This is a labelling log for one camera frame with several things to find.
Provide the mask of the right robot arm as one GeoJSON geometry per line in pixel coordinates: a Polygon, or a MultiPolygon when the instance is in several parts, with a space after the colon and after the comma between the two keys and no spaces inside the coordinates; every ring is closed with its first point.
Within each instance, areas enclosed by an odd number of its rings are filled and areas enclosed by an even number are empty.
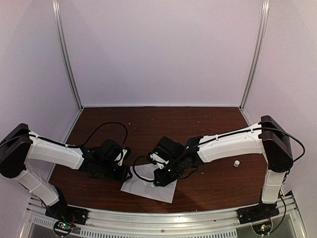
{"type": "Polygon", "coordinates": [[[150,153],[150,160],[158,164],[153,184],[165,187],[186,169],[218,159],[262,154],[267,170],[254,215],[264,219],[276,207],[284,178],[294,164],[289,137],[271,116],[262,116],[259,123],[244,129],[190,138],[185,145],[164,136],[150,153]]]}

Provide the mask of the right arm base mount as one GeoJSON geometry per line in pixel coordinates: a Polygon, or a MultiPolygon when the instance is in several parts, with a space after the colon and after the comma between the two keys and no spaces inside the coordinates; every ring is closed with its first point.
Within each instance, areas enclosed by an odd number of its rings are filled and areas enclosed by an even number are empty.
{"type": "Polygon", "coordinates": [[[259,205],[237,210],[240,224],[251,223],[255,234],[264,236],[273,230],[272,217],[279,215],[278,208],[261,208],[259,205]]]}

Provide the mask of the white glue stick cap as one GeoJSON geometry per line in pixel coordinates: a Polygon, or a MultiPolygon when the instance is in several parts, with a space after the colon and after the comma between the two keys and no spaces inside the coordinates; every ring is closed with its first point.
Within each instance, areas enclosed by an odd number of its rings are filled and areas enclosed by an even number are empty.
{"type": "Polygon", "coordinates": [[[240,165],[240,161],[236,160],[236,161],[234,162],[234,167],[238,167],[239,165],[240,165]]]}

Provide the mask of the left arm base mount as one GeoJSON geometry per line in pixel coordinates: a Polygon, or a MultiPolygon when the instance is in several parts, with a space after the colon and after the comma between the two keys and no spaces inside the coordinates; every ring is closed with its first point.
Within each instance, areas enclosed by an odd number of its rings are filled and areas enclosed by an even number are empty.
{"type": "Polygon", "coordinates": [[[47,208],[45,215],[56,219],[53,224],[53,231],[59,237],[69,235],[77,225],[85,225],[88,218],[88,210],[77,207],[68,207],[65,215],[54,212],[52,209],[47,208]]]}

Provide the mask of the grey envelope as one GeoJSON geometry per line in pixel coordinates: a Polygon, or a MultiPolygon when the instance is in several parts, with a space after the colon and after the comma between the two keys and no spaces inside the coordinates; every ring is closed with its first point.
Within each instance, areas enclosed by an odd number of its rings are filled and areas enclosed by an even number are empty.
{"type": "MultiPolygon", "coordinates": [[[[158,168],[157,165],[153,164],[135,166],[137,174],[148,180],[154,179],[154,170],[158,168]]],[[[153,183],[143,181],[133,171],[131,172],[133,177],[123,183],[121,191],[161,202],[173,202],[177,181],[166,187],[154,186],[153,183]]]]}

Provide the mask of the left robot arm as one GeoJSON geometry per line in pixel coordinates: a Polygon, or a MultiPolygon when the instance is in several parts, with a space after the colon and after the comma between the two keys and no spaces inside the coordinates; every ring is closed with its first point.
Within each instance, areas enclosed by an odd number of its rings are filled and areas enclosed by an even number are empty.
{"type": "Polygon", "coordinates": [[[0,143],[0,173],[40,198],[60,220],[67,220],[71,209],[62,192],[33,172],[27,160],[50,162],[125,182],[132,178],[129,166],[124,164],[130,152],[128,147],[123,148],[111,139],[91,148],[85,144],[60,143],[30,131],[27,124],[21,123],[0,143]]]}

